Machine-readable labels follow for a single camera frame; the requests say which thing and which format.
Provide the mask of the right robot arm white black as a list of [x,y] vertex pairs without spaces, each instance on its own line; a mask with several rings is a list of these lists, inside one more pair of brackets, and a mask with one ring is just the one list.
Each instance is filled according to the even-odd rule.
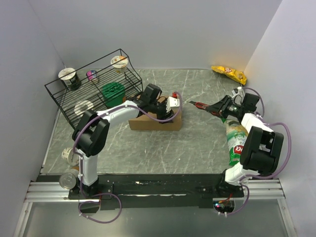
[[277,175],[284,135],[273,131],[255,115],[259,99],[258,95],[246,93],[238,105],[231,96],[226,95],[219,102],[206,107],[206,111],[218,118],[237,118],[248,132],[239,162],[223,171],[216,184],[216,192],[222,197],[241,190],[245,179],[272,179]]

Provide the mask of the red black utility knife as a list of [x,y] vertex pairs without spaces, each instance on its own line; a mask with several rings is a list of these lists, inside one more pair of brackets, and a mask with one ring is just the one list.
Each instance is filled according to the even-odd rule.
[[196,108],[198,108],[200,110],[210,112],[210,105],[208,105],[208,104],[204,104],[201,102],[195,102],[195,101],[190,101],[190,103],[193,104]]

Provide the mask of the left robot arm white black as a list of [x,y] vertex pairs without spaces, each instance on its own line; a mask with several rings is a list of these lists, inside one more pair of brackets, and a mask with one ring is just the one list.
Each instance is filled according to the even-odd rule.
[[179,92],[176,93],[176,98],[169,96],[162,102],[159,101],[161,93],[158,86],[150,83],[143,92],[118,106],[83,113],[72,139],[73,153],[79,157],[79,190],[85,198],[98,196],[97,160],[111,128],[142,115],[162,124],[169,123],[178,115],[172,108],[182,110],[183,100]]

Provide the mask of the brown cardboard express box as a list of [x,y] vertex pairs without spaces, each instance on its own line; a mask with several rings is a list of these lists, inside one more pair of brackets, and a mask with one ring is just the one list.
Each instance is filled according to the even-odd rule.
[[160,120],[168,119],[177,114],[175,118],[165,123],[160,123],[141,114],[138,118],[133,118],[128,121],[129,127],[131,130],[137,131],[179,131],[182,128],[182,112],[180,111],[178,113],[178,110],[179,107],[172,107],[168,115],[159,118],[156,114],[148,112],[151,117]]

